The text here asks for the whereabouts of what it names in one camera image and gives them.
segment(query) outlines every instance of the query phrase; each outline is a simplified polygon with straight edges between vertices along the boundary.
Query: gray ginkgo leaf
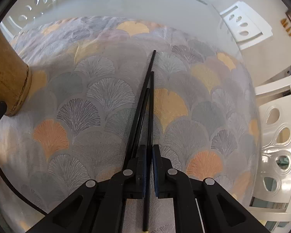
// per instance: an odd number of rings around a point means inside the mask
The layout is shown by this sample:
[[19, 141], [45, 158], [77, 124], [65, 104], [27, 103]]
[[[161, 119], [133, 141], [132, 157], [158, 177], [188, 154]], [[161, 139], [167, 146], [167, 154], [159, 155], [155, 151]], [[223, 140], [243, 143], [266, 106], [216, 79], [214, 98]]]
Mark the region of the gray ginkgo leaf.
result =
[[210, 46], [196, 39], [190, 40], [189, 46], [197, 50], [203, 56], [204, 59], [206, 59], [208, 56], [216, 55], [216, 53], [213, 51], [212, 48], [210, 48]]
[[227, 119], [227, 126], [234, 132], [236, 139], [239, 138], [248, 130], [248, 124], [238, 113], [232, 113]]
[[90, 79], [96, 79], [107, 74], [114, 74], [115, 68], [109, 59], [95, 55], [82, 60], [75, 71], [84, 73]]
[[169, 89], [186, 101], [189, 109], [196, 102], [210, 101], [208, 89], [191, 74], [177, 72], [170, 76]]
[[86, 96], [97, 100], [106, 115], [124, 104], [132, 104], [135, 101], [130, 85], [116, 78], [104, 78], [95, 82], [89, 87]]
[[64, 121], [69, 127], [72, 142], [81, 131], [93, 126], [100, 126], [101, 121], [96, 106], [82, 98], [74, 98], [65, 103], [59, 109], [57, 119]]
[[248, 163], [245, 155], [238, 150], [234, 150], [225, 163], [227, 176], [232, 181], [235, 181], [236, 178], [247, 169], [247, 167]]
[[204, 61], [198, 52], [184, 45], [173, 46], [171, 51], [181, 60], [185, 61], [189, 66], [191, 64], [202, 63]]
[[60, 154], [53, 158], [50, 161], [48, 172], [58, 177], [62, 184], [66, 185], [68, 195], [90, 179], [86, 167], [69, 154]]
[[48, 89], [54, 93], [57, 99], [57, 107], [71, 95], [81, 93], [83, 90], [82, 79], [75, 73], [64, 73], [52, 79]]
[[158, 52], [155, 55], [154, 65], [162, 69], [168, 76], [178, 71], [186, 71], [186, 67], [179, 58], [168, 52]]
[[170, 148], [185, 166], [189, 158], [208, 143], [207, 132], [201, 124], [191, 120], [176, 120], [171, 122], [166, 130], [163, 150]]
[[128, 138], [133, 122], [135, 109], [121, 109], [108, 116], [105, 131], [118, 135], [122, 139]]
[[53, 209], [52, 204], [58, 204], [68, 196], [64, 194], [61, 185], [56, 181], [56, 177], [49, 172], [35, 172], [30, 177], [29, 186], [34, 190], [39, 190], [39, 194], [48, 208], [47, 212]]
[[175, 232], [176, 232], [176, 227], [174, 224], [163, 225], [151, 231], [151, 233], [175, 233]]
[[227, 157], [237, 149], [235, 136], [226, 129], [218, 131], [212, 138], [211, 149], [218, 150], [222, 155]]
[[228, 116], [228, 113], [235, 109], [235, 103], [232, 97], [223, 89], [216, 89], [211, 94], [212, 100]]
[[226, 191], [230, 191], [232, 188], [232, 181], [226, 175], [219, 175], [214, 178]]
[[27, 185], [22, 185], [20, 188], [20, 192], [23, 196], [25, 196], [28, 200], [30, 200], [33, 204], [38, 206], [40, 209], [46, 211], [46, 206], [42, 198], [36, 193], [35, 190], [30, 188]]
[[258, 148], [255, 143], [255, 138], [250, 134], [243, 134], [239, 141], [239, 150], [243, 152], [249, 161], [252, 155], [258, 153]]
[[219, 127], [225, 125], [225, 116], [213, 102], [201, 102], [192, 111], [192, 120], [201, 123], [208, 132], [209, 138]]
[[173, 149], [168, 146], [164, 146], [161, 151], [162, 157], [168, 158], [171, 161], [172, 167], [174, 169], [184, 171], [183, 163], [180, 161], [179, 156], [175, 153]]

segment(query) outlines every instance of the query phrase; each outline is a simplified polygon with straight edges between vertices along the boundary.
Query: chair backrest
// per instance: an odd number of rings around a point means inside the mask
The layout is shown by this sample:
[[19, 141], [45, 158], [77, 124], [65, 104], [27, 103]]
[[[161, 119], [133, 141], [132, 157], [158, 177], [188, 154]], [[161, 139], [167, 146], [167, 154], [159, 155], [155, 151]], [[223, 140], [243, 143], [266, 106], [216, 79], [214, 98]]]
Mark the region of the chair backrest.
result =
[[244, 2], [238, 1], [220, 15], [241, 50], [273, 35], [272, 27]]
[[[291, 76], [255, 89], [257, 97], [291, 91]], [[291, 94], [259, 107], [262, 147], [253, 197], [271, 208], [249, 207], [259, 220], [291, 221]]]
[[55, 0], [17, 0], [2, 20], [1, 30], [9, 36], [18, 34], [25, 25], [42, 16], [53, 1]]

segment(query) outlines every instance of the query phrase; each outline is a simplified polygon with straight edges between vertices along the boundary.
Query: ginkgo leaf pattern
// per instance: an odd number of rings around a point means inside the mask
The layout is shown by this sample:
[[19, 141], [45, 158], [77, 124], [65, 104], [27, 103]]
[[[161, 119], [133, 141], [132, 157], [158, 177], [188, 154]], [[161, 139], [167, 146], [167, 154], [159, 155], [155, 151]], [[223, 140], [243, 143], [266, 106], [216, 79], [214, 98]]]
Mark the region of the ginkgo leaf pattern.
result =
[[168, 92], [167, 89], [155, 89], [154, 114], [159, 118], [163, 131], [165, 131], [171, 121], [187, 115], [187, 108], [184, 101], [175, 92]]
[[163, 150], [161, 150], [161, 155], [162, 157], [170, 159], [172, 167], [174, 169], [182, 171], [183, 163], [180, 161], [179, 156], [175, 153], [173, 149], [165, 146], [163, 147]]
[[246, 155], [246, 158], [249, 161], [251, 156], [257, 153], [254, 136], [249, 134], [243, 134], [240, 137], [239, 150]]
[[232, 181], [226, 175], [219, 175], [214, 178], [226, 191], [230, 191], [232, 188]]
[[243, 172], [238, 176], [238, 178], [235, 180], [232, 193], [237, 196], [237, 200], [241, 200], [244, 196], [245, 191], [247, 190], [248, 186], [252, 182], [251, 172], [246, 171]]
[[32, 95], [39, 89], [45, 87], [47, 84], [47, 75], [44, 71], [34, 71], [32, 73], [32, 82], [28, 92], [28, 98], [30, 99]]
[[189, 162], [186, 174], [198, 180], [213, 178], [221, 172], [223, 164], [220, 157], [212, 151], [198, 152]]
[[76, 73], [60, 74], [50, 81], [48, 87], [56, 96], [57, 106], [69, 96], [81, 93], [83, 90], [82, 79]]
[[218, 56], [218, 59], [221, 60], [230, 70], [236, 68], [232, 59], [226, 54], [220, 52], [217, 54], [217, 56]]
[[235, 180], [239, 173], [247, 166], [247, 159], [244, 153], [234, 150], [228, 157], [225, 163], [227, 176], [231, 180]]
[[218, 107], [223, 111], [223, 113], [228, 115], [228, 113], [235, 109], [235, 103], [232, 97], [225, 92], [223, 89], [216, 89], [211, 94], [212, 100], [218, 105]]
[[170, 77], [171, 73], [186, 71], [186, 67], [179, 58], [168, 52], [158, 52], [155, 55], [153, 65], [157, 65]]
[[238, 141], [241, 135], [248, 130], [246, 121], [236, 112], [227, 119], [227, 126], [234, 132]]
[[220, 85], [220, 79], [216, 73], [203, 64], [193, 66], [191, 68], [191, 74], [199, 79], [209, 92], [215, 86]]
[[218, 150], [224, 156], [230, 155], [237, 149], [235, 136], [228, 130], [220, 130], [212, 138], [211, 149]]
[[126, 31], [130, 36], [139, 34], [139, 33], [149, 33], [149, 28], [135, 21], [126, 21], [117, 26], [117, 29]]
[[201, 123], [211, 137], [213, 132], [225, 125], [223, 112], [213, 102], [201, 102], [192, 111], [192, 120]]
[[57, 119], [62, 120], [70, 128], [72, 143], [83, 130], [100, 126], [100, 116], [94, 104], [82, 98], [74, 98], [64, 104], [58, 111]]
[[176, 227], [174, 224], [167, 224], [156, 228], [155, 230], [151, 231], [151, 233], [172, 233], [175, 232]]
[[115, 78], [104, 78], [95, 82], [89, 87], [86, 96], [97, 100], [106, 115], [124, 104], [135, 101], [132, 88], [125, 81]]
[[200, 42], [197, 39], [190, 40], [189, 47], [197, 50], [204, 59], [206, 59], [208, 56], [215, 56], [215, 52], [208, 44]]
[[47, 159], [57, 150], [69, 147], [66, 130], [52, 119], [40, 123], [33, 131], [33, 138], [40, 142]]
[[173, 150], [183, 166], [199, 149], [204, 148], [208, 139], [199, 123], [180, 119], [172, 122], [165, 131], [162, 151]]
[[[153, 143], [174, 168], [200, 180], [215, 178], [248, 206], [260, 141], [254, 88], [242, 60], [226, 53], [241, 59], [236, 43], [201, 39], [108, 16], [60, 20], [15, 36], [13, 48], [32, 68], [33, 81], [22, 110], [0, 121], [0, 161], [7, 176], [21, 192], [23, 184], [30, 187], [23, 193], [50, 212], [87, 179], [105, 180], [119, 171], [157, 50]], [[140, 143], [146, 143], [147, 120], [148, 106]], [[24, 218], [31, 211], [21, 202], [6, 203], [9, 192], [1, 189], [0, 207], [13, 231], [22, 233], [40, 219]], [[123, 231], [139, 232], [143, 202], [127, 202]], [[150, 210], [150, 233], [174, 233], [171, 199], [151, 195]]]
[[58, 177], [66, 186], [68, 195], [72, 194], [90, 176], [86, 167], [75, 157], [69, 154], [57, 155], [50, 161], [48, 172]]
[[203, 62], [202, 56], [194, 49], [184, 45], [173, 46], [171, 51], [184, 60], [188, 65]]
[[114, 74], [113, 62], [100, 56], [91, 56], [82, 60], [75, 68], [75, 71], [84, 73], [90, 79], [96, 79], [107, 74]]
[[107, 118], [105, 130], [121, 138], [128, 138], [135, 111], [135, 109], [121, 109], [111, 114]]
[[177, 72], [172, 74], [169, 80], [169, 88], [186, 101], [189, 109], [196, 102], [210, 100], [209, 92], [204, 84], [187, 73]]

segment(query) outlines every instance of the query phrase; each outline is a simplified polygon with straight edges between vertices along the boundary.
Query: yellow ginkgo leaf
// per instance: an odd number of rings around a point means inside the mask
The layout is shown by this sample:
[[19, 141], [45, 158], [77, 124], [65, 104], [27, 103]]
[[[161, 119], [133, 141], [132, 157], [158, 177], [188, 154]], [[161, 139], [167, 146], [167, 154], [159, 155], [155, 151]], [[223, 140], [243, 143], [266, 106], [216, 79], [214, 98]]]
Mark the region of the yellow ginkgo leaf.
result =
[[118, 30], [126, 31], [129, 36], [133, 36], [139, 33], [149, 33], [149, 28], [142, 24], [137, 23], [135, 21], [126, 21], [117, 26]]
[[34, 71], [32, 73], [32, 81], [28, 92], [28, 98], [30, 99], [36, 91], [45, 87], [46, 84], [47, 84], [46, 73], [42, 70]]
[[260, 130], [258, 126], [258, 120], [252, 119], [249, 123], [249, 133], [254, 136], [255, 143], [258, 143], [260, 137]]
[[98, 50], [98, 43], [96, 40], [84, 40], [78, 43], [78, 48], [75, 52], [74, 63], [77, 64], [88, 56], [94, 55]]
[[60, 27], [60, 25], [56, 23], [56, 24], [53, 24], [49, 27], [44, 28], [41, 31], [41, 33], [44, 34], [44, 36], [46, 36], [47, 34], [51, 33], [52, 31], [57, 30], [59, 27]]
[[209, 92], [213, 87], [220, 85], [219, 77], [204, 64], [197, 64], [196, 66], [192, 67], [191, 74], [195, 78], [199, 79]]
[[175, 92], [167, 89], [154, 90], [154, 114], [159, 118], [163, 131], [177, 117], [186, 116], [184, 101]]
[[221, 60], [231, 71], [232, 69], [236, 68], [234, 62], [232, 61], [232, 59], [225, 55], [224, 53], [220, 52], [217, 54], [217, 57], [219, 60]]

